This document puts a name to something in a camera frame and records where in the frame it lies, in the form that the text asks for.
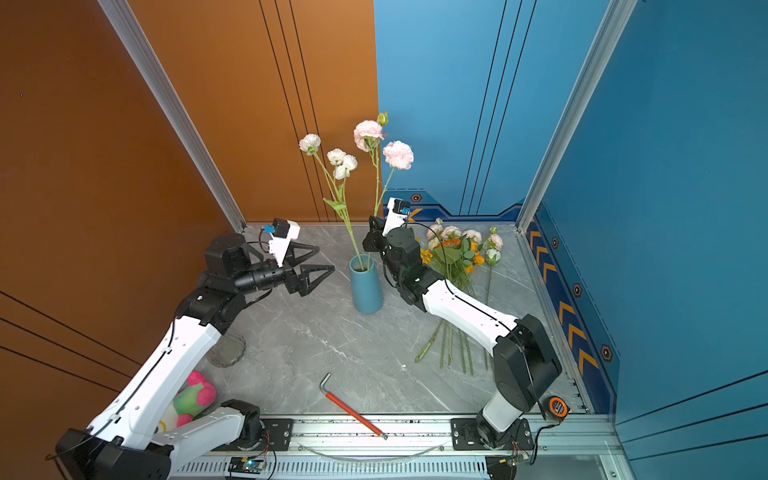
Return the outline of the teal ceramic vase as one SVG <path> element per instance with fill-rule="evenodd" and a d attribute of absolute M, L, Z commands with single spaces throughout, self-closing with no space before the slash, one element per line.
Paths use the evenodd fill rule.
<path fill-rule="evenodd" d="M 383 306 L 383 294 L 376 264 L 370 254 L 349 262 L 353 303 L 362 314 L 374 314 Z"/>

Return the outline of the orange gerbera flower stem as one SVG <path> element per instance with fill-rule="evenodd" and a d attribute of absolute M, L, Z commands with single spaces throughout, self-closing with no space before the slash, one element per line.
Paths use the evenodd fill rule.
<path fill-rule="evenodd" d="M 475 259 L 463 258 L 460 253 L 452 251 L 450 254 L 433 252 L 435 263 L 433 266 L 449 280 L 456 289 L 475 297 L 472 282 L 472 273 L 477 266 Z M 446 360 L 448 365 L 456 363 L 461 365 L 462 372 L 473 375 L 475 373 L 469 337 L 459 331 L 458 327 L 452 327 L 450 332 L 444 334 L 441 347 L 441 360 Z"/>

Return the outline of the pink peony flower stem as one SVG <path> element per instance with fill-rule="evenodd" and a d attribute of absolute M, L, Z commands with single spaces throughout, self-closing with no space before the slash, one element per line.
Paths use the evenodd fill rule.
<path fill-rule="evenodd" d="M 415 161 L 410 145 L 399 140 L 386 142 L 385 127 L 388 124 L 388 113 L 380 112 L 375 120 L 364 120 L 353 131 L 356 146 L 369 155 L 375 169 L 374 216 L 383 208 L 384 196 L 394 173 L 410 170 Z"/>

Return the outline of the white rose flower stem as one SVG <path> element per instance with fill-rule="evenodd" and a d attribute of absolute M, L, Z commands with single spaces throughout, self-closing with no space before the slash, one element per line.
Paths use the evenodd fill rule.
<path fill-rule="evenodd" d="M 488 266 L 488 282 L 491 282 L 492 270 L 502 258 L 503 240 L 499 235 L 499 229 L 497 226 L 490 228 L 488 238 L 484 243 L 486 265 Z"/>

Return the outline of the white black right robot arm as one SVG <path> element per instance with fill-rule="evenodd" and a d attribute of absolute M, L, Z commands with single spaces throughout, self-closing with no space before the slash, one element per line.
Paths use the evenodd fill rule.
<path fill-rule="evenodd" d="M 402 215 L 370 217 L 363 248 L 380 255 L 407 304 L 457 327 L 491 355 L 496 392 L 477 416 L 477 432 L 485 447 L 505 447 L 523 431 L 519 419 L 540 403 L 562 373 L 543 323 L 532 315 L 518 319 L 497 311 L 424 264 Z"/>

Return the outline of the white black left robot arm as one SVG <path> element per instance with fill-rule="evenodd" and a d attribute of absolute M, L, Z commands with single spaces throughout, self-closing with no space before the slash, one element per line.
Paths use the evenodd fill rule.
<path fill-rule="evenodd" d="M 273 238 L 268 253 L 241 234 L 222 235 L 205 251 L 197 288 L 177 307 L 167 333 L 115 400 L 83 430 L 70 429 L 49 455 L 65 479 L 166 479 L 222 446 L 249 450 L 266 443 L 259 407 L 224 402 L 208 415 L 167 432 L 161 417 L 198 362 L 251 306 L 276 287 L 310 294 L 335 270 L 311 264 L 318 247 Z"/>

